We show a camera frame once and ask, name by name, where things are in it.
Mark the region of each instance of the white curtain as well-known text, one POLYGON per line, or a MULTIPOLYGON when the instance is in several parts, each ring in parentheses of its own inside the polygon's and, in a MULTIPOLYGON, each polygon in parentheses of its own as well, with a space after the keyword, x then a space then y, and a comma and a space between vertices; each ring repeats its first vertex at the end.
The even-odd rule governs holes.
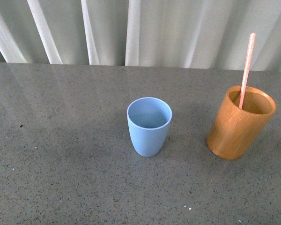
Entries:
POLYGON ((281 71, 281 0, 0 0, 0 62, 281 71))

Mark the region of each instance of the bamboo cup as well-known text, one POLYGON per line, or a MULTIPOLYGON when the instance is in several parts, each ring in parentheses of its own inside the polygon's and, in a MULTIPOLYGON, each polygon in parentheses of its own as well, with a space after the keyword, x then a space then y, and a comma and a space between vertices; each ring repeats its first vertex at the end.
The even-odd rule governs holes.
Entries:
POLYGON ((224 159, 240 158, 277 110, 269 95, 249 86, 240 109, 240 90, 240 85, 227 90, 207 137, 209 149, 224 159))

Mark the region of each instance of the countertop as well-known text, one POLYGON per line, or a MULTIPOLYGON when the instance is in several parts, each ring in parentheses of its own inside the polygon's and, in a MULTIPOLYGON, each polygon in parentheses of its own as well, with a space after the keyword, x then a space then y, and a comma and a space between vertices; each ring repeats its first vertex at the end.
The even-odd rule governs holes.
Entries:
POLYGON ((278 110, 247 152, 206 144, 242 71, 0 63, 0 225, 280 224, 281 73, 248 85, 278 110), (140 97, 173 118, 153 157, 134 150, 126 110, 140 97))

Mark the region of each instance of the drinking straw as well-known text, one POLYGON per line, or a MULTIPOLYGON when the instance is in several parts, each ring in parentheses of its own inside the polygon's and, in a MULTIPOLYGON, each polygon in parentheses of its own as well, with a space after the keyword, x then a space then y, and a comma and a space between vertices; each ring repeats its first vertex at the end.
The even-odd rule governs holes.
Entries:
POLYGON ((253 55, 255 37, 256 37, 255 33, 250 34, 250 37, 249 37, 247 56, 245 58, 245 64, 244 64, 243 82, 242 82, 242 87, 240 90, 240 100, 239 100, 240 109, 243 107, 243 103, 244 103, 244 93, 245 93, 245 87, 247 86, 247 81, 248 81, 248 75, 249 75, 249 70, 250 70, 250 65, 251 65, 251 60, 252 60, 252 55, 253 55))

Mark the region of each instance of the blue cup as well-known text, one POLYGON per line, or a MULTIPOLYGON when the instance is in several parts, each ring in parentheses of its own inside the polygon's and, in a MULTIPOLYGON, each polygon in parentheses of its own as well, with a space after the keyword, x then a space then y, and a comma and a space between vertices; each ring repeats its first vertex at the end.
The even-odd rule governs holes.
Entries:
POLYGON ((136 152, 144 157, 156 155, 169 131, 170 106, 155 97, 142 97, 129 105, 127 119, 136 152))

